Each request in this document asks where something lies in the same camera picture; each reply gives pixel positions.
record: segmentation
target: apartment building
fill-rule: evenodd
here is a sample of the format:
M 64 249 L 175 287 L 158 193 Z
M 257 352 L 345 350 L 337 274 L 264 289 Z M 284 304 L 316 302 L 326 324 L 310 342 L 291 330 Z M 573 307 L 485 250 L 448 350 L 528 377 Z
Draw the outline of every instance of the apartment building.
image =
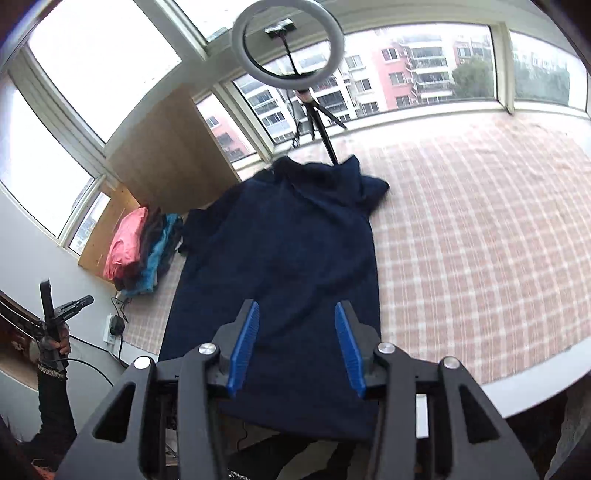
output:
M 221 107 L 215 96 L 209 96 L 200 102 L 197 108 L 230 162 L 254 152 L 242 131 Z
M 293 53 L 298 72 L 322 68 L 330 56 L 323 42 Z M 311 94 L 341 121 L 413 105 L 450 100 L 453 70 L 472 57 L 492 61 L 486 35 L 456 32 L 415 33 L 389 27 L 347 35 L 340 67 Z M 287 57 L 265 65 L 277 74 L 293 73 Z M 293 91 L 277 90 L 244 75 L 235 81 L 275 142 L 293 138 L 296 124 L 306 133 L 310 127 Z M 332 121 L 321 115 L 325 125 Z

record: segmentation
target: power adapter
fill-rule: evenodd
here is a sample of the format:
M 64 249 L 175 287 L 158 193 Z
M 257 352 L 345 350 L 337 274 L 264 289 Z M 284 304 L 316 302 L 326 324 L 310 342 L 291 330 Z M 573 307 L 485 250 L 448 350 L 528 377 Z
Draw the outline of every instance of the power adapter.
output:
M 119 336 L 123 334 L 125 330 L 125 322 L 123 318 L 119 315 L 113 315 L 111 317 L 111 327 L 109 328 L 109 333 L 113 336 Z

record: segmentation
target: wooden panel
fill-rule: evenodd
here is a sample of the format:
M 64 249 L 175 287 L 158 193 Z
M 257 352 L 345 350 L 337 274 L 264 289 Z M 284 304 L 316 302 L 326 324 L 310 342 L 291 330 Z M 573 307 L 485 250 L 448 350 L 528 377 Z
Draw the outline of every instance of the wooden panel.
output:
M 99 220 L 96 222 L 78 265 L 103 278 L 103 269 L 109 253 L 109 247 L 121 220 L 139 207 L 139 203 L 124 186 L 110 192 L 104 192 L 111 199 Z
M 240 181 L 185 87 L 156 104 L 107 162 L 142 205 L 166 213 L 214 202 Z

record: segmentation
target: navy blue shirt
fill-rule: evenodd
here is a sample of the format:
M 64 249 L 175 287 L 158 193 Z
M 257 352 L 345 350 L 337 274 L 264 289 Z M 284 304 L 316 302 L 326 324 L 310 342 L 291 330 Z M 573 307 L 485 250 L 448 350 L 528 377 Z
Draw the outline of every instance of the navy blue shirt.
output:
M 335 305 L 350 300 L 379 333 L 378 275 L 369 215 L 388 184 L 338 166 L 288 157 L 192 210 L 187 255 L 160 359 L 211 341 L 245 299 L 260 328 L 243 389 L 220 409 L 270 429 L 368 440 L 377 407 L 351 389 L 335 332 Z

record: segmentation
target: glass pane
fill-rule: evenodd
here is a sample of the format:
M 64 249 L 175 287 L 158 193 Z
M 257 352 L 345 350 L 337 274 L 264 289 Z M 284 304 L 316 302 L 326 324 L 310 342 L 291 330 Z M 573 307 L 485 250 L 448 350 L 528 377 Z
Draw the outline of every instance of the glass pane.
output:
M 294 52 L 298 71 L 316 70 L 330 55 L 327 42 Z M 333 76 L 312 86 L 312 96 L 341 121 L 432 103 L 494 99 L 494 62 L 488 27 L 422 24 L 346 35 L 345 58 Z M 265 68 L 292 73 L 287 56 Z M 293 92 L 263 85 L 250 75 L 234 81 L 275 143 L 294 137 L 308 120 Z M 271 122 L 281 113 L 285 120 Z M 326 126 L 334 122 L 321 115 Z
M 29 45 L 55 86 L 105 142 L 180 62 L 132 0 L 64 0 Z
M 255 152 L 246 136 L 215 95 L 210 95 L 199 102 L 197 108 L 230 162 L 235 162 Z
M 21 92 L 0 80 L 0 180 L 19 203 L 58 236 L 93 179 L 49 133 Z
M 76 232 L 74 239 L 70 243 L 70 248 L 76 252 L 78 255 L 82 255 L 82 251 L 86 246 L 86 242 L 88 241 L 88 237 L 95 228 L 96 222 L 99 221 L 100 216 L 105 211 L 107 204 L 109 203 L 110 198 L 105 195 L 104 193 L 99 193 L 99 196 L 96 198 L 95 202 L 90 207 L 90 210 L 82 220 L 78 231 Z
M 207 41 L 230 30 L 242 11 L 256 0 L 224 0 L 208 4 L 197 0 L 176 0 Z
M 577 57 L 541 40 L 511 32 L 515 98 L 585 110 L 587 71 Z

